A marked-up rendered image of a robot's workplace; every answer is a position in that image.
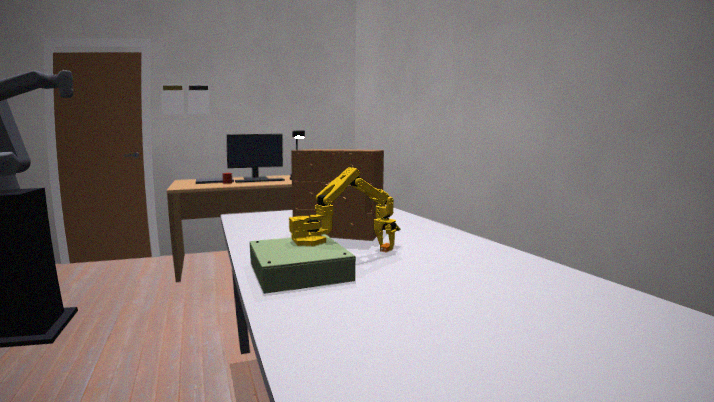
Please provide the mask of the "dark brown chest of drawers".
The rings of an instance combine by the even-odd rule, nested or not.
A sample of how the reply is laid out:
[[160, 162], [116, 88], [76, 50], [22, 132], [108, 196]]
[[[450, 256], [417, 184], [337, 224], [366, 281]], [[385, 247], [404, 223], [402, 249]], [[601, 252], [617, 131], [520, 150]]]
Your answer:
[[[293, 153], [301, 153], [301, 152], [330, 152], [330, 180], [324, 180], [324, 179], [294, 179], [294, 170], [293, 170]], [[330, 151], [330, 150], [291, 150], [291, 170], [292, 170], [292, 217], [295, 217], [295, 209], [296, 208], [306, 208], [306, 209], [315, 209], [315, 207], [298, 207], [294, 206], [294, 181], [297, 180], [304, 180], [304, 181], [330, 181], [330, 183], [333, 181], [333, 169], [332, 169], [332, 153], [341, 153], [341, 152], [355, 152], [355, 153], [372, 153], [372, 181], [366, 181], [367, 183], [372, 183], [372, 186], [376, 189], [383, 190], [383, 173], [384, 173], [384, 150], [380, 150], [377, 152], [356, 152], [356, 151]], [[332, 231], [331, 231], [331, 236], [330, 238], [340, 238], [340, 239], [353, 239], [353, 240], [366, 240], [366, 241], [373, 241], [377, 236], [374, 231], [374, 220], [378, 219], [376, 218], [376, 206], [377, 202], [372, 200], [372, 210], [369, 212], [372, 212], [372, 221], [371, 221], [371, 239], [361, 239], [361, 238], [348, 238], [348, 237], [335, 237], [333, 236], [333, 215], [332, 215]]]

